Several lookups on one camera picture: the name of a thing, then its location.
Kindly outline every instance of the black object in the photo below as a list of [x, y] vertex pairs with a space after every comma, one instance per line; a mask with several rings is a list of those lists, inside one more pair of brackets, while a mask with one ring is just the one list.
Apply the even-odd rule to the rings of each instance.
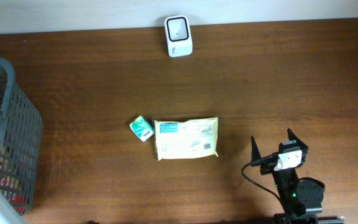
[[[298, 178], [295, 169], [305, 163], [309, 148], [293, 134], [291, 129], [288, 128], [287, 131], [289, 141], [280, 143], [278, 152], [265, 157], [260, 156], [256, 141], [254, 137], [251, 137], [251, 162], [243, 167], [242, 175], [251, 183], [276, 196], [280, 201], [285, 213], [274, 215], [273, 222], [276, 224], [344, 223], [344, 220], [337, 218], [318, 220], [317, 214], [323, 211], [321, 202], [323, 201], [325, 186], [322, 182], [310, 177]], [[302, 151], [301, 162], [298, 166], [278, 171], [274, 170], [278, 163], [279, 154], [298, 150]], [[244, 169], [248, 166], [260, 166], [261, 175], [272, 174], [279, 196], [250, 180], [244, 174]]]

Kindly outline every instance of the wire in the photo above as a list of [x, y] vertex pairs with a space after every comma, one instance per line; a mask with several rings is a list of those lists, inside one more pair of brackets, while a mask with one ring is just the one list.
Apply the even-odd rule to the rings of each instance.
[[250, 165], [251, 165], [251, 163], [248, 163], [248, 164], [246, 164], [246, 165], [241, 169], [241, 174], [242, 174], [242, 176], [243, 176], [245, 179], [247, 179], [249, 182], [253, 183], [254, 185], [256, 185], [256, 186], [258, 186], [258, 187], [260, 187], [261, 189], [266, 190], [267, 192], [271, 193], [274, 197], [276, 197], [277, 200], [280, 202], [280, 205], [281, 205], [281, 206], [283, 207], [283, 209], [284, 209], [284, 214], [285, 214], [285, 217], [286, 217], [287, 220], [288, 220], [288, 223], [291, 224], [290, 217], [288, 216], [287, 211], [285, 210], [284, 204], [283, 204], [283, 202], [281, 201], [280, 197], [279, 197], [276, 193], [274, 193], [274, 192], [272, 192], [271, 190], [267, 189], [266, 187], [264, 187], [264, 186], [262, 186], [262, 185], [256, 183], [255, 181], [251, 180], [249, 177], [246, 176], [246, 174], [244, 173], [244, 170], [245, 170], [247, 167], [249, 167]]

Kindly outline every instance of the white device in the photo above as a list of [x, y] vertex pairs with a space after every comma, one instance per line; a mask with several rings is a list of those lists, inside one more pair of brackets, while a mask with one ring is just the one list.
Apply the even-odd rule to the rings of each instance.
[[165, 19], [168, 54], [171, 57], [189, 55], [193, 52], [189, 20], [186, 16], [171, 16]]

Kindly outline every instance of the table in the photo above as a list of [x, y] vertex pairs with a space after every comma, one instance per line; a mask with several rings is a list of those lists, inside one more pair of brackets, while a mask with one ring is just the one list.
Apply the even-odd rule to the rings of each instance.
[[[0, 57], [45, 128], [29, 223], [217, 223], [271, 217], [279, 202], [244, 180], [263, 156], [309, 145], [300, 177], [326, 184], [322, 216], [358, 223], [358, 19], [191, 27], [167, 55], [163, 28], [0, 35]], [[219, 117], [219, 157], [157, 162], [137, 115]], [[274, 189], [271, 175], [246, 171]]]

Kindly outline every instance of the barcode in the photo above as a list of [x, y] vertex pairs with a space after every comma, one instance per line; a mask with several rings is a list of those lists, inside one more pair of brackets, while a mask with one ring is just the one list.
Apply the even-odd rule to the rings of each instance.
[[210, 143], [204, 144], [204, 149], [210, 149], [210, 148], [211, 148], [211, 144], [210, 144]]

